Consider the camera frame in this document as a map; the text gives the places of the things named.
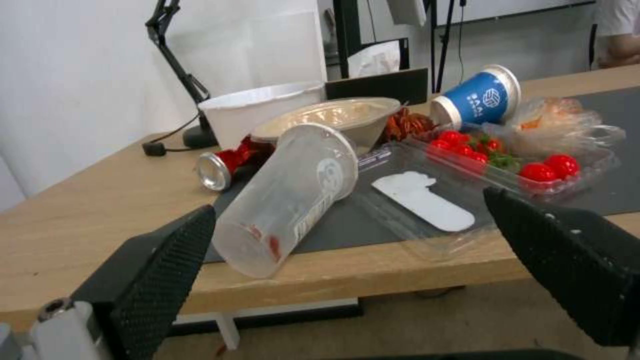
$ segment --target desk lamp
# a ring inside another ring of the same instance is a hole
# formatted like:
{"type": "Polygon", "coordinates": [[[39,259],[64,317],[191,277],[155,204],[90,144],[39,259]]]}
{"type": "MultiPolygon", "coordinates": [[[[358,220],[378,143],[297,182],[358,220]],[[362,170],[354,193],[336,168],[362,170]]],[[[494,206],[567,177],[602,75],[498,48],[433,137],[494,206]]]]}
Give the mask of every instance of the desk lamp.
{"type": "MultiPolygon", "coordinates": [[[[147,27],[149,38],[169,63],[169,66],[171,66],[171,69],[182,83],[182,86],[184,86],[189,93],[189,96],[191,96],[197,108],[198,103],[210,98],[209,91],[194,75],[188,74],[184,71],[171,50],[166,46],[166,39],[164,37],[171,19],[175,13],[180,10],[180,7],[178,6],[179,2],[180,0],[158,0],[154,14],[151,16],[151,19],[145,23],[145,25],[147,27]]],[[[197,118],[200,121],[200,126],[187,129],[182,134],[182,141],[184,142],[184,145],[192,149],[201,149],[203,147],[217,145],[218,141],[213,135],[213,131],[211,131],[211,125],[209,125],[206,115],[200,109],[198,109],[197,118]]],[[[157,144],[164,149],[164,146],[161,143],[157,144]]]]}

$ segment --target plastic cup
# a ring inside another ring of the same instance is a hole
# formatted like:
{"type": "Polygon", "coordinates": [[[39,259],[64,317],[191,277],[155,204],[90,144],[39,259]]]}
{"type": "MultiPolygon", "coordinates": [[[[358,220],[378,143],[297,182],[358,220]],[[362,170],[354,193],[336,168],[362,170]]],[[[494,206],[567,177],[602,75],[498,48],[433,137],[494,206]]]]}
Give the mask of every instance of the plastic cup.
{"type": "Polygon", "coordinates": [[[464,124],[498,124],[513,114],[520,98],[520,83],[515,75],[503,66],[487,65],[433,99],[430,115],[436,123],[451,124],[454,129],[461,129],[464,124]]]}
{"type": "Polygon", "coordinates": [[[358,160],[342,134],[320,124],[294,126],[222,213],[212,244],[239,272],[269,277],[357,179],[358,160]]]}

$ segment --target lamp base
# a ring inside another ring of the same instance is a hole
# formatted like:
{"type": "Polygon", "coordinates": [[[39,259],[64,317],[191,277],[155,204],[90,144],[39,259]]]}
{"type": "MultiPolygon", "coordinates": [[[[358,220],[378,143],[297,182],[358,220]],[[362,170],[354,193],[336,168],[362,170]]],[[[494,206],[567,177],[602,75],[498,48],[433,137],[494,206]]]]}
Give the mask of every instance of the lamp base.
{"type": "Polygon", "coordinates": [[[203,129],[202,126],[194,126],[186,129],[182,134],[182,142],[186,147],[201,149],[218,144],[211,128],[203,129]]]}

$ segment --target red tomato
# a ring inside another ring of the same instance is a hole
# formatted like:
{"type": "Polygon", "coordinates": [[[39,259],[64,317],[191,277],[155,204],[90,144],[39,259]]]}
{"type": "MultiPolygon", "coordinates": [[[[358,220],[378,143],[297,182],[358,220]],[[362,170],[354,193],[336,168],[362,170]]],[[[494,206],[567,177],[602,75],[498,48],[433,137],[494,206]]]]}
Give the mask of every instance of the red tomato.
{"type": "Polygon", "coordinates": [[[438,135],[438,140],[446,141],[453,146],[453,145],[458,145],[460,143],[461,137],[462,137],[461,133],[453,130],[447,130],[447,131],[442,131],[440,135],[438,135]]]}
{"type": "Polygon", "coordinates": [[[469,141],[471,141],[471,136],[469,136],[469,134],[460,134],[458,143],[468,143],[469,141]]]}
{"type": "Polygon", "coordinates": [[[491,155],[494,152],[502,152],[502,144],[498,140],[491,139],[485,143],[478,143],[476,150],[485,155],[491,155]]]}
{"type": "Polygon", "coordinates": [[[568,176],[575,176],[580,171],[578,161],[566,154],[551,155],[545,160],[545,164],[554,169],[562,180],[568,176]]]}
{"type": "Polygon", "coordinates": [[[480,161],[483,164],[487,164],[489,162],[489,157],[481,152],[473,152],[469,155],[469,158],[480,161]]]}
{"type": "Polygon", "coordinates": [[[451,144],[444,140],[436,139],[429,143],[429,146],[436,149],[449,150],[451,149],[451,144]]]}
{"type": "Polygon", "coordinates": [[[554,169],[543,163],[526,164],[520,171],[520,176],[539,182],[553,181],[558,178],[554,169]]]}
{"type": "Polygon", "coordinates": [[[462,156],[470,156],[475,152],[471,146],[465,143],[459,143],[458,145],[455,145],[453,148],[451,148],[451,151],[462,156]]]}
{"type": "Polygon", "coordinates": [[[467,160],[465,167],[477,174],[483,174],[486,164],[489,162],[489,157],[480,152],[472,152],[468,157],[469,160],[467,160]]]}

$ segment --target beige bowl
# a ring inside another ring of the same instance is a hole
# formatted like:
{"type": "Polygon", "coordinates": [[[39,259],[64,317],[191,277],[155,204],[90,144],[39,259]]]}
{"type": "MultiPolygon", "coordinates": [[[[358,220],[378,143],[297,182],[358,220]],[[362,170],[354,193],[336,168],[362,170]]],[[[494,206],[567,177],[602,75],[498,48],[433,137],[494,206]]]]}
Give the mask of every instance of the beige bowl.
{"type": "Polygon", "coordinates": [[[387,124],[389,115],[400,110],[400,102],[387,97],[358,97],[305,106],[274,118],[258,127],[251,138],[276,143],[289,128],[315,122],[341,131],[356,145],[358,155],[371,150],[387,124]]]}

